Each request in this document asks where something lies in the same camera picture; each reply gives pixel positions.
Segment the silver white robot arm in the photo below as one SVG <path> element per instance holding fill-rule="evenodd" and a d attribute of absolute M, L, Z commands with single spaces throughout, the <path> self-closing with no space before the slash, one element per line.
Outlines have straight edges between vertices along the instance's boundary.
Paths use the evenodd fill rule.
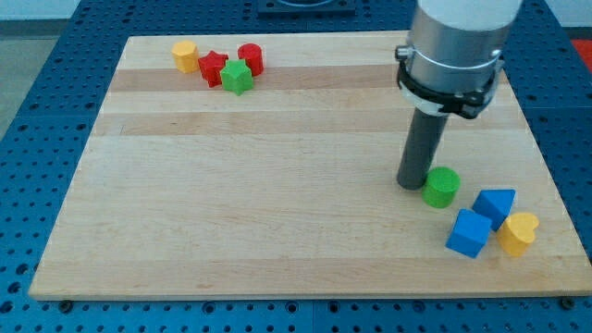
<path fill-rule="evenodd" d="M 418 0 L 406 42 L 395 49 L 397 85 L 414 107 L 396 180 L 426 182 L 449 116 L 474 119 L 492 101 L 502 50 L 522 0 Z"/>

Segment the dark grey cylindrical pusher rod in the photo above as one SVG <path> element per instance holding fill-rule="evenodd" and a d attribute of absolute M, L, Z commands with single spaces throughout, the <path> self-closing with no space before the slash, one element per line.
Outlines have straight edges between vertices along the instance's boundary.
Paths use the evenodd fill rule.
<path fill-rule="evenodd" d="M 424 186 L 447 122 L 447 117 L 414 110 L 397 173 L 397 182 L 405 190 L 415 191 Z"/>

